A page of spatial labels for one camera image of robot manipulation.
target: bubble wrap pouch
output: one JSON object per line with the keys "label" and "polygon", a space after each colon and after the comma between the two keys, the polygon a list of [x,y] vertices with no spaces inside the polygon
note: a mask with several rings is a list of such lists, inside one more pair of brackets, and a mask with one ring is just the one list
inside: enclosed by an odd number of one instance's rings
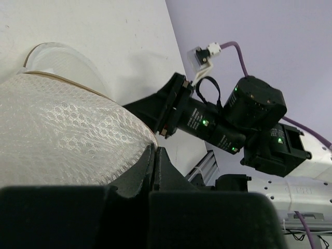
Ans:
{"label": "bubble wrap pouch", "polygon": [[108,184],[157,141],[113,101],[30,74],[0,84],[0,187]]}

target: purple cable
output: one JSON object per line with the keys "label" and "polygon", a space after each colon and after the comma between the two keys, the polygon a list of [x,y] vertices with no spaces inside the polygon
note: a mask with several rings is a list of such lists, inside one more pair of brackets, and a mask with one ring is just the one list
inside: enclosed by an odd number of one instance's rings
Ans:
{"label": "purple cable", "polygon": [[303,218],[303,216],[299,213],[299,211],[294,211],[295,214],[297,215],[297,217],[300,219],[306,233],[307,233],[307,236],[308,236],[308,240],[309,240],[309,243],[310,243],[310,246],[311,246],[311,249],[315,249],[315,243],[313,241],[313,237],[312,237],[312,234],[310,232],[310,229],[305,221],[305,219]]}
{"label": "purple cable", "polygon": [[287,117],[283,117],[282,118],[283,120],[287,121],[288,123],[291,123],[307,132],[309,132],[311,135],[313,135],[315,138],[317,138],[322,144],[325,145],[326,148],[328,149],[331,149],[331,145],[332,143],[330,141],[328,141],[327,139],[325,139],[324,137],[322,137],[321,135],[319,135],[317,132],[311,130],[310,128],[290,119],[290,118],[287,118]]}
{"label": "purple cable", "polygon": [[240,64],[241,64],[241,67],[242,67],[242,71],[244,73],[244,77],[247,77],[248,72],[247,72],[247,69],[245,68],[245,65],[244,65],[243,56],[242,56],[242,52],[241,52],[239,44],[236,41],[229,41],[227,43],[221,44],[220,48],[224,49],[224,48],[228,48],[228,47],[231,47],[231,46],[234,46],[237,49]]}

